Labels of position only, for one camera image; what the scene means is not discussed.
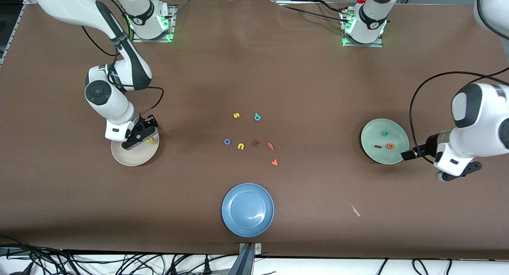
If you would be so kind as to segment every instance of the brown tabletop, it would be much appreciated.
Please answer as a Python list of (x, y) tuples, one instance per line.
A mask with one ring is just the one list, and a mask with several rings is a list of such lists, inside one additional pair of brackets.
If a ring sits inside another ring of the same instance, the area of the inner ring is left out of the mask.
[[(371, 119), (409, 133), (410, 98), (429, 76), (506, 67), (500, 40), (475, 23), (472, 6), (396, 5), (390, 19), (384, 48), (342, 47), (334, 21), (269, 1), (191, 0), (173, 43), (136, 43), (166, 94), (153, 110), (159, 150), (130, 168), (113, 159), (105, 120), (84, 99), (88, 69), (111, 57), (79, 26), (28, 6), (0, 70), (0, 232), (91, 250), (225, 254), (256, 241), (270, 255), (507, 259), (509, 156), (481, 158), (480, 172), (441, 183), (422, 159), (384, 166), (359, 143)], [(453, 127), (451, 99), (472, 78), (423, 88), (420, 143)], [(142, 110), (158, 92), (127, 97)], [(221, 218), (225, 194), (244, 182), (275, 204), (272, 225), (253, 239)]]

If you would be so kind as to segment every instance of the green plate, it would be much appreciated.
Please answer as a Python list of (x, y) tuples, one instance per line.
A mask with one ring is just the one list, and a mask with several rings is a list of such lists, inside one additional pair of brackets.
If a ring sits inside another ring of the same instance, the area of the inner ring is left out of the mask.
[[(401, 162), (403, 160), (401, 153), (406, 152), (409, 146), (405, 130), (395, 121), (387, 119), (375, 119), (367, 123), (360, 134), (360, 142), (364, 152), (371, 159), (382, 164)], [(394, 145), (392, 150), (387, 148), (388, 143)]]

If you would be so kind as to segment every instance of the beige plate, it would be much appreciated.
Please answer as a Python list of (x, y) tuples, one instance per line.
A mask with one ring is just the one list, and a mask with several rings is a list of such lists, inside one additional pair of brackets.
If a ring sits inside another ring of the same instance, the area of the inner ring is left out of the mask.
[(139, 166), (151, 159), (159, 147), (159, 134), (152, 137), (153, 142), (144, 141), (131, 150), (124, 150), (122, 142), (111, 141), (113, 157), (124, 166)]

